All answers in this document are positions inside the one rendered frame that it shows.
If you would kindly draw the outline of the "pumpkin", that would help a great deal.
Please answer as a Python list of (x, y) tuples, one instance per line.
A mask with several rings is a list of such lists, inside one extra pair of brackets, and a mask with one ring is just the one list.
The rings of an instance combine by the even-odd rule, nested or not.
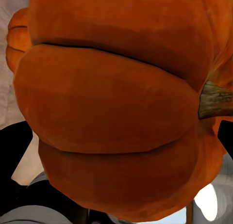
[(6, 62), (9, 69), (15, 73), (17, 61), (31, 48), (31, 41), (27, 32), (27, 11), (28, 7), (15, 12), (8, 24), (6, 36), (7, 47)]
[(50, 185), (133, 223), (194, 201), (233, 122), (233, 0), (30, 0), (17, 105)]

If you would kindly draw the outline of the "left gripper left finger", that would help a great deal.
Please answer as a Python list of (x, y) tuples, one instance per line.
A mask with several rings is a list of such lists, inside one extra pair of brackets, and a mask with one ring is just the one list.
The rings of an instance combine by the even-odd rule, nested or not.
[(0, 130), (0, 195), (12, 177), (33, 138), (27, 121)]

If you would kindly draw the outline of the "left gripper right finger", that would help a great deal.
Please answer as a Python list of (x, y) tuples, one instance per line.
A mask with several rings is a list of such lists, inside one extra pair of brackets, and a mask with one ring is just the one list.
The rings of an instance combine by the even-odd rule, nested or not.
[(221, 121), (217, 136), (233, 159), (233, 122)]

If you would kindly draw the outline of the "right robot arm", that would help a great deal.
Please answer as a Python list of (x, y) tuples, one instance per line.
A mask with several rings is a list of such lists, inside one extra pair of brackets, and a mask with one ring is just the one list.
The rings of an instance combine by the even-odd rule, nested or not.
[(233, 186), (233, 159), (228, 152), (223, 155), (221, 170), (211, 184), (227, 184)]

